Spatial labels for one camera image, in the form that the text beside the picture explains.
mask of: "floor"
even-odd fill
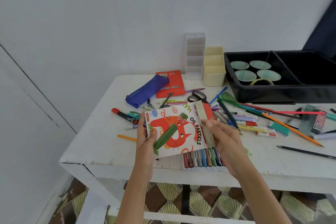
[[[145,211],[181,214],[182,188],[180,184],[149,183],[145,199]],[[63,201],[57,207],[49,224],[75,224],[81,211],[87,188],[74,178]],[[293,224],[308,223],[335,215],[336,211],[324,194],[272,191]],[[253,220],[241,188],[190,186],[190,215]],[[105,224],[114,224],[115,216],[106,216]],[[144,220],[144,224],[166,224],[156,220]]]

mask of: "left hand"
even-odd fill
[[[140,179],[144,179],[144,182],[148,183],[153,175],[153,162],[155,159],[153,143],[156,140],[156,129],[153,128],[150,132],[148,140],[147,129],[144,128],[145,112],[141,113],[141,118],[138,123],[137,141],[136,141],[136,153],[135,163],[133,171],[136,171],[140,175]]]

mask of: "red cat drawing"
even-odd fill
[[[165,116],[163,118],[153,120],[150,123],[152,127],[162,127],[163,131],[167,131],[172,124],[175,124],[177,126],[178,139],[174,140],[171,137],[164,145],[166,149],[180,147],[186,142],[187,137],[191,135],[186,134],[186,132],[184,131],[184,126],[187,124],[192,124],[194,126],[195,128],[194,140],[195,142],[197,142],[198,135],[195,125],[192,122],[188,122],[187,120],[182,119],[181,116]]]

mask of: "black tray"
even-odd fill
[[[226,77],[239,102],[336,103],[336,63],[315,51],[226,52],[224,59]],[[230,62],[252,60],[270,63],[281,80],[275,85],[242,85]]]

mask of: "red folder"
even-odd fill
[[[172,96],[184,95],[186,93],[180,70],[157,72],[156,74],[169,78],[169,83],[156,93],[156,98],[166,98],[169,93],[174,93]]]

